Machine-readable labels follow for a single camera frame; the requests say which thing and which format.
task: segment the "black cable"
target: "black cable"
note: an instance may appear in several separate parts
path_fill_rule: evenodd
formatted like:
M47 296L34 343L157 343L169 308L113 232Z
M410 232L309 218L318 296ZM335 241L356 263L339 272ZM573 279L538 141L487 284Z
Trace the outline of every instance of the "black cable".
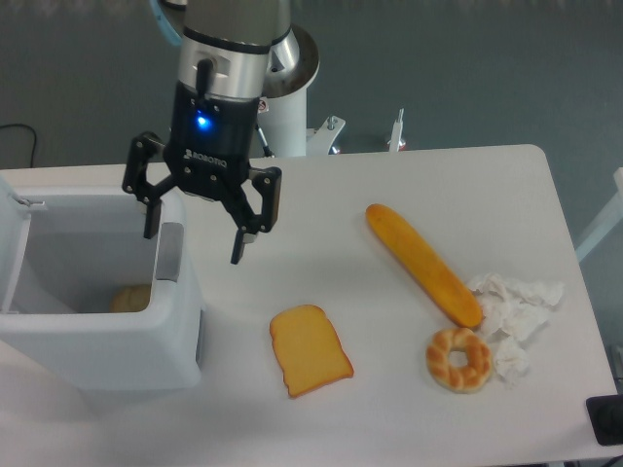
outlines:
M37 150L37 130L27 124L0 125L0 129L6 129L6 128L24 128L24 129L29 130L32 133L32 150L30 151L29 167L33 168L35 166L35 151Z
M623 455L618 455L616 457L612 457L607 463L602 465L602 467L611 467L616 464L619 460L623 459Z

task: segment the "blue led light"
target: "blue led light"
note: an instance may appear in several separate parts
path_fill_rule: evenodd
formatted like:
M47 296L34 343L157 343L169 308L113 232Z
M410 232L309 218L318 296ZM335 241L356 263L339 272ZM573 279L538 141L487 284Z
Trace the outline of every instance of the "blue led light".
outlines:
M206 117L202 115L197 116L197 127L201 131L206 131L210 129L211 126L212 126L212 122L208 120Z

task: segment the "gray floor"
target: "gray floor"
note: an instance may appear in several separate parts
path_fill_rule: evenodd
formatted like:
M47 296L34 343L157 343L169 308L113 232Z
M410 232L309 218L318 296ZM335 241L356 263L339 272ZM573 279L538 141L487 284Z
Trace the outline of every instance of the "gray floor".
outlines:
M309 126L347 120L344 152L385 148L405 108L410 149L531 143L577 238L623 165L623 5L605 0L293 0L321 69ZM121 163L165 135L178 50L147 0L0 0L0 125L39 134L37 166ZM0 168L29 134L0 132ZM623 341L623 226L582 270L606 345Z

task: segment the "white paper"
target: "white paper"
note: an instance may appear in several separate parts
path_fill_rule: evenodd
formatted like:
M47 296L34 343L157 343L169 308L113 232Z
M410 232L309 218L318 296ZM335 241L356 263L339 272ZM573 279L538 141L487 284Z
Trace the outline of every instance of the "white paper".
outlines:
M523 282L487 273L467 281L467 287L483 310L479 334L485 340L498 332L505 336L495 353L494 367L506 382L514 385L530 364L522 345L549 321L565 286L562 282Z

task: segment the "bread slice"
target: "bread slice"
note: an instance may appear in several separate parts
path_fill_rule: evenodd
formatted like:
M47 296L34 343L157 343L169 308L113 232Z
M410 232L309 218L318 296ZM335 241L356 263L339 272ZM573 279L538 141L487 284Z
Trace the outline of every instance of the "bread slice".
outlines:
M354 375L331 321L318 306L281 312L271 321L271 337L292 398Z
M110 303L111 313L142 311L149 305L151 285L134 285L119 290Z

